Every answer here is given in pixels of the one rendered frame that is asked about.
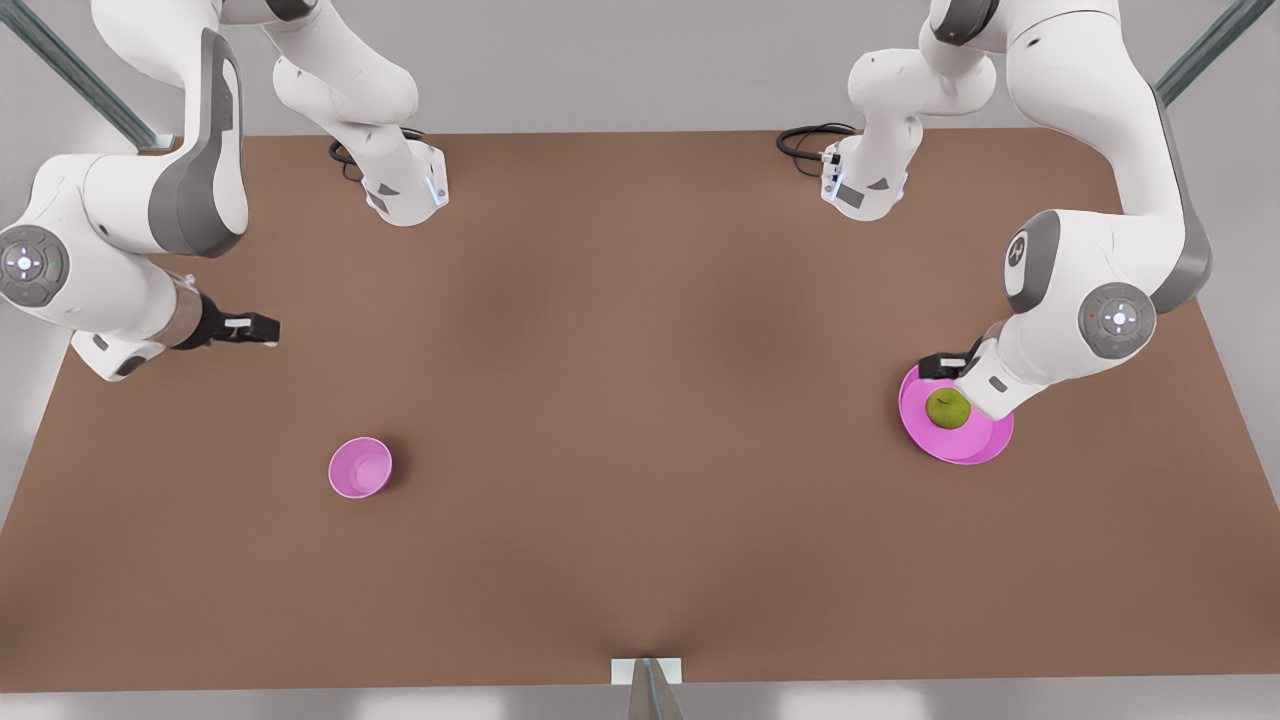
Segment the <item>pink plate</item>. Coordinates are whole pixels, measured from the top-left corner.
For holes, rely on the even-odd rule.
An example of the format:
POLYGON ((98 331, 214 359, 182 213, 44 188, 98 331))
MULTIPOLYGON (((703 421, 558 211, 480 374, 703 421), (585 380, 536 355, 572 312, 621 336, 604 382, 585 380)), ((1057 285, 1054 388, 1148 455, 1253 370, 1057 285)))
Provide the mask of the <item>pink plate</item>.
POLYGON ((1015 415, 993 420, 970 405, 960 425, 960 411, 943 410, 951 401, 964 401, 951 379, 919 377, 913 366, 899 388, 899 415, 910 439, 928 455, 957 465, 977 465, 997 457, 1010 443, 1015 415))

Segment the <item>green apple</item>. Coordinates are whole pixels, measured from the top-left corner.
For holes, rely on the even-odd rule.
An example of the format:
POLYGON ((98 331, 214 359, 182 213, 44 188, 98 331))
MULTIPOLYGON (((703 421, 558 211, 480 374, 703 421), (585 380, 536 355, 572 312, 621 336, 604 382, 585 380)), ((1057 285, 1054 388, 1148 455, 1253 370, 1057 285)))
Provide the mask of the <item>green apple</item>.
POLYGON ((956 430, 969 421, 972 405, 954 387, 941 387, 925 398, 925 416, 934 427, 956 430))

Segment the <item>silver frame post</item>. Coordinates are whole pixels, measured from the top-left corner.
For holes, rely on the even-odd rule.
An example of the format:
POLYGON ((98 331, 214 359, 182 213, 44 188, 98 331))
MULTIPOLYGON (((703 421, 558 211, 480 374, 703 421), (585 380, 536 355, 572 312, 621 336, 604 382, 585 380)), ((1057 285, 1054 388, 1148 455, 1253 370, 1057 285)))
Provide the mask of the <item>silver frame post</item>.
POLYGON ((154 132, 23 0, 0 0, 5 24, 138 152, 168 152, 173 135, 154 132))
POLYGON ((1175 102, 1275 3, 1276 0, 1233 0, 1160 77, 1155 85, 1160 101, 1166 108, 1175 102))
POLYGON ((685 720, 672 689, 682 682, 682 659, 611 660, 611 683, 630 687, 627 720, 685 720))

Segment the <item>pink bowl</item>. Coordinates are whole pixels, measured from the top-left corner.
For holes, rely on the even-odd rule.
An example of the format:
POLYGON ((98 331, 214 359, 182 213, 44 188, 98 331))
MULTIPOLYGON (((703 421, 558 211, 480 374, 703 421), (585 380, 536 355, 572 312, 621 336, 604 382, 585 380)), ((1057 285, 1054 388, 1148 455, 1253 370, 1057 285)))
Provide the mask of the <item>pink bowl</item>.
POLYGON ((330 487, 346 498, 367 498, 387 486, 393 455, 379 439, 358 437, 344 442, 328 464, 330 487))

